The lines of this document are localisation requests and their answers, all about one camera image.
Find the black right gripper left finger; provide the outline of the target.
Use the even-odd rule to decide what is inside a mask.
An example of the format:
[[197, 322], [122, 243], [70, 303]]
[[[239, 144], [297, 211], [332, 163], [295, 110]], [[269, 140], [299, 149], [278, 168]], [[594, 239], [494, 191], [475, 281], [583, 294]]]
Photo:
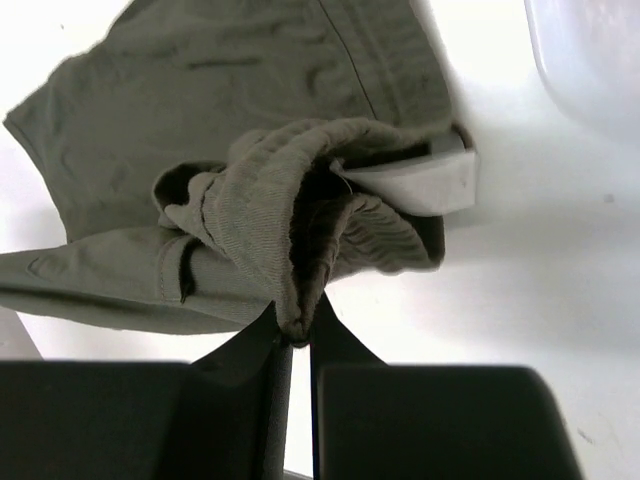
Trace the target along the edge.
[[280, 479], [292, 349], [268, 307], [193, 363], [5, 361], [5, 479]]

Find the olive green shorts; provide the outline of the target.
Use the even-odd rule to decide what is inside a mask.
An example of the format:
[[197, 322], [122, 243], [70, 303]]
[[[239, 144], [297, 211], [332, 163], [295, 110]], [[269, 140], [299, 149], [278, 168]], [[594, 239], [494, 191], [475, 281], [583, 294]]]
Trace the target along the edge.
[[457, 137], [406, 1], [134, 1], [4, 126], [64, 245], [5, 253], [1, 303], [92, 326], [304, 345], [326, 284], [433, 270], [443, 220], [346, 179]]

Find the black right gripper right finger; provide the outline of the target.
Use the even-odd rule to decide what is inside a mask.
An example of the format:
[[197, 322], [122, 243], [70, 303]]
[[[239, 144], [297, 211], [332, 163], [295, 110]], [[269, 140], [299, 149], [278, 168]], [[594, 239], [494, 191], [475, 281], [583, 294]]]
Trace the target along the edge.
[[311, 330], [318, 479], [578, 479], [556, 401], [523, 366], [389, 365], [327, 298]]

